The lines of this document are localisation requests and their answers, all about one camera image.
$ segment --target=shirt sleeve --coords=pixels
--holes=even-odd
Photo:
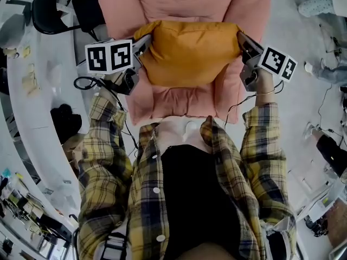
[[[289,218],[287,229],[292,252],[295,251],[295,216],[287,193],[286,157],[280,147],[278,106],[269,103],[243,114],[246,133],[241,158],[254,195],[259,202],[259,218],[276,225]]]
[[[79,162],[81,212],[78,253],[93,259],[98,244],[125,217],[132,165],[121,136],[126,113],[103,97],[94,97],[90,129]]]

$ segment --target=black chair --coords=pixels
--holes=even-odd
[[[98,0],[72,0],[79,25],[67,27],[61,20],[61,12],[56,8],[57,0],[34,0],[31,7],[33,24],[37,31],[53,35],[81,29],[99,41],[94,28],[105,24]]]

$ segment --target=black strap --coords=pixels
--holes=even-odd
[[[107,248],[110,248],[110,249],[115,249],[115,250],[121,250],[121,254],[120,254],[120,258],[119,260],[125,260],[126,258],[126,244],[127,244],[127,240],[128,240],[128,234],[129,234],[129,220],[126,224],[126,233],[125,233],[125,236],[120,233],[120,232],[114,232],[114,233],[111,233],[110,235],[108,235],[108,240],[110,240],[110,237],[117,237],[117,238],[122,238],[124,241],[123,241],[123,246],[116,246],[116,245],[111,245],[111,244],[108,244],[107,241],[105,242],[105,245],[104,245],[104,250],[102,251],[102,255],[101,255],[101,259],[100,260],[107,260],[104,258],[104,255],[105,255],[105,251]]]

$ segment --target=black cable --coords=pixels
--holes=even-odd
[[[275,94],[278,94],[278,93],[282,92],[282,90],[284,89],[284,82],[283,82],[283,80],[282,80],[281,82],[279,82],[279,83],[274,87],[274,89],[277,89],[278,86],[279,86],[280,84],[282,84],[282,88],[281,88],[278,92],[276,92]],[[227,123],[228,123],[228,118],[229,118],[229,113],[230,113],[230,111],[231,111],[232,109],[234,109],[235,107],[241,105],[242,103],[246,102],[247,100],[249,100],[249,99],[251,99],[251,98],[253,98],[253,97],[255,97],[255,96],[258,96],[258,95],[257,95],[257,94],[250,95],[250,96],[246,97],[246,98],[245,98],[243,101],[241,101],[240,103],[238,103],[238,104],[236,104],[236,105],[232,105],[232,106],[229,108],[228,113],[227,113],[227,118],[226,118],[226,121],[225,121],[225,123],[224,123],[224,130],[226,129],[226,126],[227,126]]]
[[[129,156],[135,151],[136,147],[134,147],[134,149],[129,153]]]
[[[326,90],[326,92],[325,92],[325,94],[324,94],[323,101],[322,101],[322,105],[320,105],[320,107],[319,107],[319,109],[318,109],[318,114],[319,114],[319,116],[320,116],[319,126],[321,126],[321,124],[322,124],[322,115],[320,114],[320,109],[322,108],[322,106],[323,106],[323,104],[324,104],[324,100],[325,100],[325,97],[326,97],[326,94],[327,94],[328,90],[331,89],[331,88],[332,88],[332,84],[331,84],[330,88],[328,88],[328,89]]]
[[[77,249],[77,237],[78,237],[78,233],[80,232],[80,228],[77,228],[73,233],[72,233],[72,238],[71,238],[71,246],[75,247],[76,250],[76,260],[79,260],[79,255],[78,255],[78,249]]]
[[[339,137],[343,138],[343,136],[341,136],[340,134],[337,134],[335,131],[333,133],[338,135]]]
[[[124,131],[122,131],[122,133],[123,133],[123,134],[126,134],[126,135],[128,135],[128,136],[130,136],[130,134],[129,134],[129,133],[126,133],[126,132],[124,132]]]
[[[85,86],[85,87],[80,87],[80,86],[77,84],[77,82],[78,82],[79,80],[82,80],[82,79],[89,80],[91,83],[90,83],[89,85]],[[74,81],[74,86],[75,86],[75,88],[76,88],[76,89],[81,89],[81,90],[88,90],[88,89],[94,88],[95,85],[98,85],[99,87],[104,87],[105,89],[107,89],[107,90],[114,96],[114,98],[117,100],[117,103],[118,103],[120,109],[121,109],[122,111],[124,111],[124,107],[123,107],[123,105],[120,103],[120,100],[118,99],[117,94],[114,93],[111,89],[109,89],[109,88],[105,85],[105,83],[103,82],[102,79],[95,78],[95,77],[90,77],[90,76],[81,76],[81,77],[76,78],[75,81]],[[135,141],[134,136],[131,134],[131,132],[130,132],[130,130],[129,130],[129,127],[128,127],[128,124],[126,123],[126,120],[124,121],[124,123],[125,123],[126,129],[127,129],[128,132],[129,132],[129,136],[132,138],[132,141],[134,142],[134,147],[135,147],[136,149],[139,149],[139,147],[137,146],[137,143],[136,143],[136,141]]]
[[[343,141],[344,139],[343,139],[343,136],[342,136],[342,138],[341,138],[341,141],[340,141],[340,143],[338,144],[338,147],[341,147],[341,144],[342,144],[342,141]]]

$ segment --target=desk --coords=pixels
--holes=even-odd
[[[65,16],[64,22],[72,23],[72,15]],[[59,35],[42,35],[30,27],[25,38],[30,44],[30,55],[26,58],[8,58],[10,98],[17,127],[28,156],[45,187],[53,190],[55,195],[60,194],[59,196],[66,196],[66,192],[62,191],[67,188],[74,207],[59,210],[66,216],[72,213],[78,216],[81,203],[78,180],[64,154],[50,115],[52,108],[67,103],[74,113],[82,117],[79,133],[85,134],[89,130],[88,115],[81,91],[73,86],[73,81],[78,76],[73,33],[70,31]],[[22,78],[27,75],[28,65],[32,63],[41,90],[37,95],[27,97],[22,87]],[[54,78],[50,78],[50,65],[60,65],[61,72],[54,74]],[[24,171],[20,173],[24,177],[29,176]],[[71,184],[65,185],[64,181],[70,181]],[[46,199],[44,202],[50,205],[45,205],[51,209],[48,214],[72,232],[74,226],[68,218],[62,217],[54,210],[52,200]]]

